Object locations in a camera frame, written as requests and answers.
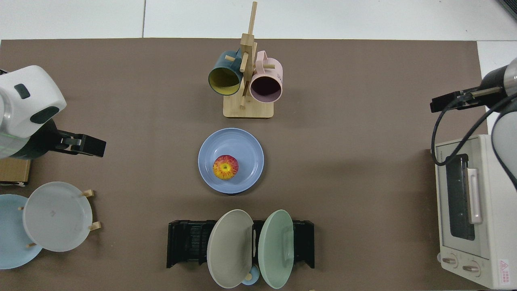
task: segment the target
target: black cable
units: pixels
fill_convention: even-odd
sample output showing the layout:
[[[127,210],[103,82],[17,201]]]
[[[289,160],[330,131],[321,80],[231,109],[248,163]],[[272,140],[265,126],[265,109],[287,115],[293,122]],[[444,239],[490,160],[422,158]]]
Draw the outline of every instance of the black cable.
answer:
[[[510,103],[513,99],[517,98],[517,93],[513,94],[513,95],[510,95],[510,96],[507,96],[506,98],[504,99],[501,99],[499,102],[497,102],[494,106],[492,106],[492,108],[490,108],[489,111],[487,111],[485,114],[483,114],[483,116],[481,116],[478,121],[476,121],[476,123],[470,128],[470,130],[467,132],[467,134],[465,134],[465,136],[463,137],[463,139],[460,141],[460,143],[456,146],[456,148],[454,149],[454,151],[452,151],[452,153],[450,154],[450,156],[448,156],[447,158],[445,158],[445,160],[443,162],[438,162],[438,160],[436,159],[436,152],[435,152],[435,139],[436,139],[436,132],[438,131],[438,125],[440,124],[440,121],[442,120],[442,118],[444,117],[444,114],[445,112],[447,112],[449,109],[451,109],[453,106],[455,106],[456,104],[458,104],[459,102],[462,102],[462,101],[465,101],[467,99],[470,99],[471,97],[470,96],[462,96],[462,97],[459,97],[458,99],[456,100],[453,100],[452,102],[450,102],[449,104],[447,104],[447,106],[442,110],[442,112],[440,113],[440,116],[438,117],[438,119],[436,120],[436,123],[434,124],[434,129],[433,129],[433,136],[431,137],[431,155],[433,156],[433,161],[436,165],[438,166],[445,166],[446,164],[450,163],[452,161],[452,159],[456,156],[456,154],[460,151],[461,147],[467,142],[467,140],[470,138],[470,136],[472,135],[472,133],[474,133],[474,131],[481,125],[481,123],[483,123],[483,121],[485,121],[487,119],[487,117],[492,114],[492,112],[496,111],[496,110],[499,110],[501,109],[503,106],[506,106],[508,103]]]

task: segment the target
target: toaster oven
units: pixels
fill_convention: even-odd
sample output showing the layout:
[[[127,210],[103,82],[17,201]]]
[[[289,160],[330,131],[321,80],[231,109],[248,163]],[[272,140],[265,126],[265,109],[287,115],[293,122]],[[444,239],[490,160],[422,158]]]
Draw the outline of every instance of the toaster oven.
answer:
[[[436,145],[438,160],[459,142]],[[491,289],[517,288],[517,192],[491,136],[472,136],[435,173],[442,268]]]

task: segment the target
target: oven window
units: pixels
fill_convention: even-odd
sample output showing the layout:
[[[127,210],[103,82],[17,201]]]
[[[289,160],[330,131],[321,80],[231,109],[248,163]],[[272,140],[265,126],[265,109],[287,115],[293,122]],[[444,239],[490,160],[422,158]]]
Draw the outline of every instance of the oven window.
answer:
[[[457,238],[474,240],[474,224],[468,221],[466,181],[463,169],[468,167],[468,155],[459,154],[446,165],[451,234]]]

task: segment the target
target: red apple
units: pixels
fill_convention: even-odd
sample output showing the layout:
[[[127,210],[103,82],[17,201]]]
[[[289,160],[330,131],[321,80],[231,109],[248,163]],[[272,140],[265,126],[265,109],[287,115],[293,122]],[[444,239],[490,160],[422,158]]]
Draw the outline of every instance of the red apple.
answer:
[[[237,159],[230,155],[222,155],[216,158],[214,162],[214,174],[221,180],[228,180],[233,178],[239,170],[239,163]]]

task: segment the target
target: blue plate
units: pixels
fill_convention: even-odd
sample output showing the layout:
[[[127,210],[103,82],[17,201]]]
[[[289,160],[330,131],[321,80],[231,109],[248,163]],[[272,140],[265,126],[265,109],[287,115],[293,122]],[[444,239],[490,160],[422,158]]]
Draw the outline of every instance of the blue plate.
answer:
[[[239,171],[228,180],[214,175],[216,158],[230,155],[237,159]],[[253,186],[264,169],[264,152],[259,141],[239,128],[224,128],[211,134],[199,150],[197,165],[208,186],[225,194],[236,194]]]
[[[0,195],[0,270],[28,263],[41,251],[39,245],[27,248],[32,240],[23,227],[23,211],[27,198],[20,195]]]

